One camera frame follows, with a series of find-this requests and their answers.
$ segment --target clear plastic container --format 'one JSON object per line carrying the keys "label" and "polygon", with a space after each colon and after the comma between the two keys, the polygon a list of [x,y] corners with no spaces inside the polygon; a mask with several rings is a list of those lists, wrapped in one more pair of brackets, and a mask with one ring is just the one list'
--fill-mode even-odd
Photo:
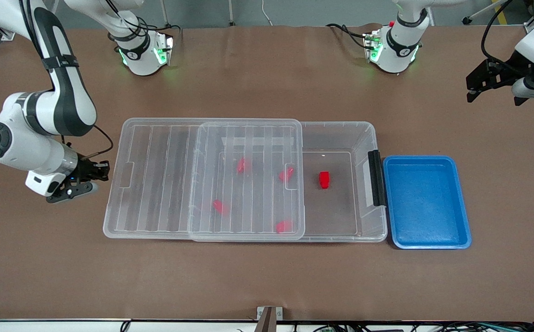
{"label": "clear plastic container", "polygon": [[[374,206],[370,161],[377,149],[368,122],[302,122],[306,231],[299,242],[381,242],[386,207]],[[320,172],[330,172],[321,189]]]}
{"label": "clear plastic container", "polygon": [[103,224],[122,239],[189,239],[197,130],[208,119],[132,118],[121,130]]}
{"label": "clear plastic container", "polygon": [[284,242],[304,235],[302,126],[288,119],[199,127],[189,235],[197,241]]}

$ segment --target floor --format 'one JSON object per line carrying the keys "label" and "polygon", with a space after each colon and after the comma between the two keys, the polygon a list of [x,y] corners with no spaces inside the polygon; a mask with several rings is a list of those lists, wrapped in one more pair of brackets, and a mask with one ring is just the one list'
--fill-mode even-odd
{"label": "floor", "polygon": [[[44,0],[66,29],[102,28],[98,23],[66,6],[64,0]],[[435,25],[461,25],[463,17],[488,6],[491,0],[467,0],[463,4],[434,8]],[[228,0],[165,0],[169,22],[182,28],[228,27]],[[261,10],[261,0],[232,0],[236,25],[269,25]],[[328,23],[358,26],[386,23],[396,18],[396,6],[390,0],[264,0],[264,10],[274,25],[322,26]],[[148,24],[163,25],[160,0],[148,0],[134,11]],[[472,24],[486,24],[494,11],[474,19]],[[521,24],[530,17],[523,0],[515,0],[505,10],[507,24]]]}

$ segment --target table surface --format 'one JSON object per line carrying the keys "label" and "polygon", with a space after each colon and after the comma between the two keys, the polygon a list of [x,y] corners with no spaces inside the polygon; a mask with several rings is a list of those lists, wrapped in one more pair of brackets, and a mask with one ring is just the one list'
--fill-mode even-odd
{"label": "table surface", "polygon": [[[25,172],[0,164],[0,318],[246,319],[279,305],[297,320],[534,321],[534,100],[515,107],[503,88],[466,103],[483,29],[429,28],[399,76],[329,28],[185,30],[174,67],[149,77],[123,67],[102,30],[68,31],[97,124],[116,142],[131,117],[368,121],[383,157],[456,161],[473,242],[419,251],[108,239],[110,181],[50,205]],[[522,36],[495,27],[488,48],[506,58]],[[1,45],[0,110],[14,92],[49,88],[27,40]],[[107,145],[96,130],[70,141],[83,154]]]}

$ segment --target blue plastic tray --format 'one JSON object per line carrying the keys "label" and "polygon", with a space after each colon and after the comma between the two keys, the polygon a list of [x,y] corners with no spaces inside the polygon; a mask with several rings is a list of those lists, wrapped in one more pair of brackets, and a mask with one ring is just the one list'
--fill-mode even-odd
{"label": "blue plastic tray", "polygon": [[402,249],[465,249],[472,243],[452,158],[394,155],[384,160],[390,228]]}

